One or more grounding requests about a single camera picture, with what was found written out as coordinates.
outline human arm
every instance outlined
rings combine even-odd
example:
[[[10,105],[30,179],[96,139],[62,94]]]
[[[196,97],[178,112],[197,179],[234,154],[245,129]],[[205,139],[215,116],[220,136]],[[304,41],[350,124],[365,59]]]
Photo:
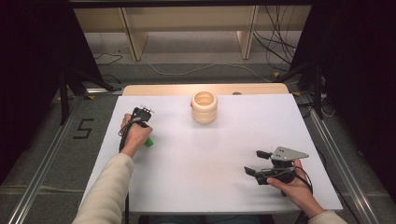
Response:
[[[131,115],[125,115],[123,127]],[[121,223],[122,208],[134,169],[132,157],[149,137],[152,129],[134,124],[124,148],[111,158],[82,202],[73,223]]]
[[[295,160],[293,164],[295,167],[299,167],[295,170],[295,173],[306,179],[300,160]],[[345,223],[334,212],[325,211],[314,198],[309,187],[299,178],[294,178],[289,184],[275,178],[268,178],[267,182],[271,186],[282,190],[293,203],[303,210],[310,219],[310,223]]]

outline white tabletop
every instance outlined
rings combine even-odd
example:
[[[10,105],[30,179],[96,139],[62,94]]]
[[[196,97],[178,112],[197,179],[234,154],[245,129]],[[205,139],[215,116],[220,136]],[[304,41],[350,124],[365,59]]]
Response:
[[[134,156],[130,210],[141,214],[271,214],[298,211],[278,189],[259,186],[244,166],[272,167],[256,150],[278,146],[309,154],[302,159],[314,195],[324,209],[340,210],[332,184],[291,94],[218,95],[218,117],[195,122],[190,96],[121,96],[94,165],[86,192],[106,162],[118,153],[125,113],[145,105],[154,146]]]

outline sleeve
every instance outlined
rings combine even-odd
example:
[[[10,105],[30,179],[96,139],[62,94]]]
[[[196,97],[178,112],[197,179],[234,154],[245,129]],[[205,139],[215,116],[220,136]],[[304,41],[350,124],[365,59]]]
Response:
[[[312,217],[308,221],[309,224],[347,224],[342,218],[337,216],[334,211],[325,211],[319,215]]]
[[[119,153],[111,158],[82,202],[73,223],[117,223],[128,193],[134,162]]]

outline black panel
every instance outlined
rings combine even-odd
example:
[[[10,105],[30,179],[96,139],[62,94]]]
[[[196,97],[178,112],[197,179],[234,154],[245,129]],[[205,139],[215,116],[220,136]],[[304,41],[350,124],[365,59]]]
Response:
[[[326,88],[359,150],[396,202],[396,18],[389,6],[367,0],[349,11],[326,70]]]
[[[29,2],[0,3],[0,182],[50,108],[61,69],[102,80],[72,8],[33,10]]]

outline tripod leg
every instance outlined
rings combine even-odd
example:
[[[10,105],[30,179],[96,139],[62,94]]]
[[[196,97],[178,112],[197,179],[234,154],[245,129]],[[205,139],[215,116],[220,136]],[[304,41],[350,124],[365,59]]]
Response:
[[[62,119],[61,125],[64,124],[66,119],[69,117],[69,99],[67,96],[66,79],[64,76],[64,70],[59,75],[59,93],[61,94],[61,105],[62,105]]]
[[[323,115],[321,113],[321,71],[319,66],[317,66],[317,72],[315,75],[315,100],[314,100],[314,108],[317,112],[317,115],[320,119],[323,119]]]
[[[83,71],[77,70],[76,68],[70,68],[70,70],[74,74],[77,74],[79,77],[88,79],[90,82],[92,82],[92,83],[94,83],[94,84],[96,84],[96,85],[98,85],[100,87],[103,87],[103,88],[105,88],[108,91],[120,91],[121,90],[121,88],[115,88],[115,87],[113,87],[111,85],[108,85],[105,82],[103,82],[101,80],[98,80],[95,77],[89,76],[88,74],[84,73]]]
[[[274,82],[275,83],[284,82],[284,81],[288,80],[289,78],[294,77],[297,74],[301,74],[308,66],[309,66],[309,63],[303,63],[302,65],[300,65],[300,66],[292,69],[291,71],[289,71],[284,76],[282,76],[280,78],[277,78]]]
[[[129,193],[125,199],[125,224],[129,224]]]

